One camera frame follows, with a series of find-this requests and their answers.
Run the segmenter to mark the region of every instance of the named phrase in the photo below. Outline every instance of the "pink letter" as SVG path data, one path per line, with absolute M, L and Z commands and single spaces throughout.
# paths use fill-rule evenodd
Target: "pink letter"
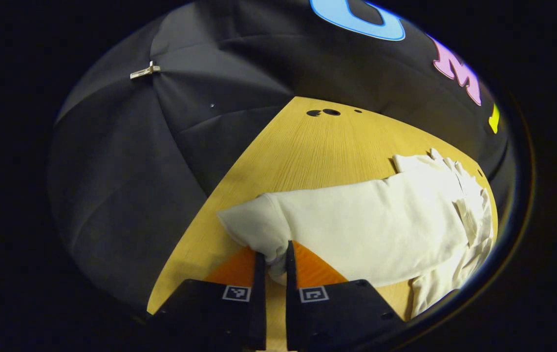
M 431 38 L 433 42 L 435 42 L 435 46 L 437 47 L 437 53 L 439 53 L 439 60 L 434 60 L 433 64 L 435 64 L 435 68 L 439 70 L 439 72 L 446 75 L 446 77 L 453 80 L 455 78 L 455 73 L 457 74 L 457 81 L 459 82 L 460 86 L 466 86 L 466 91 L 472 100 L 480 106 L 480 88 L 478 85 L 478 78 L 476 75 L 469 69 L 469 67 L 461 64 L 459 60 L 455 57 L 454 54 L 448 50 L 447 47 L 441 45 L 437 40 Z

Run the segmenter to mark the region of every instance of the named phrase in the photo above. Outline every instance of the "orange pad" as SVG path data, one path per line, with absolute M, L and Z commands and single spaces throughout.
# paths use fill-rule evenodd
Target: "orange pad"
M 292 241 L 292 243 L 296 257 L 296 286 L 299 289 L 348 282 L 342 274 L 318 257 L 316 253 L 296 241 Z
M 252 287 L 255 278 L 256 252 L 245 247 L 211 272 L 205 281 L 223 285 Z

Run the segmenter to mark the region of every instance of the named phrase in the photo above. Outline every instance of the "wood grain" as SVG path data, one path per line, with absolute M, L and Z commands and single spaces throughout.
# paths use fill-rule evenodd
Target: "wood grain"
M 334 109 L 332 116 L 307 111 Z M 497 213 L 479 165 L 457 148 L 406 123 L 356 107 L 296 97 L 261 131 L 214 189 L 181 238 L 153 288 L 147 311 L 161 306 L 187 278 L 203 279 L 241 247 L 229 238 L 216 212 L 264 192 L 316 189 L 386 178 L 396 173 L 394 154 L 437 149 L 459 160 L 489 190 L 493 230 Z M 409 281 L 377 289 L 403 319 L 410 317 Z M 285 287 L 266 278 L 268 350 L 285 351 Z

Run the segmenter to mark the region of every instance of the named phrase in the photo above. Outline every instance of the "wooden table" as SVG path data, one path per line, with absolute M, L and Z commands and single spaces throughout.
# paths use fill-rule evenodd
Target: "wooden table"
M 333 109 L 339 116 L 310 110 Z M 154 314 L 184 279 L 203 279 L 241 248 L 225 232 L 216 211 L 264 192 L 317 189 L 396 174 L 394 154 L 426 154 L 435 148 L 459 160 L 493 194 L 479 165 L 448 143 L 420 129 L 357 107 L 296 97 L 261 131 L 209 196 L 172 252 L 155 283 L 147 311 Z M 285 287 L 266 277 L 267 349 L 285 351 Z M 410 318 L 409 281 L 379 287 L 403 319 Z

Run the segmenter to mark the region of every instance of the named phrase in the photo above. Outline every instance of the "white towel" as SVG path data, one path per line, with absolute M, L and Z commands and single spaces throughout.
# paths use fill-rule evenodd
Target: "white towel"
M 469 268 L 479 260 L 466 253 L 479 240 L 486 244 L 468 232 L 478 233 L 486 214 L 491 227 L 491 208 L 483 207 L 485 196 L 489 206 L 487 192 L 459 163 L 444 160 L 434 149 L 431 154 L 395 155 L 401 173 L 385 180 L 266 193 L 218 212 L 218 218 L 234 240 L 265 255 L 270 276 L 279 283 L 285 284 L 290 239 L 348 280 L 385 286 L 417 278 L 412 286 L 415 316 L 473 272 Z M 476 211 L 479 199 L 482 212 Z M 459 263 L 470 264 L 457 270 Z

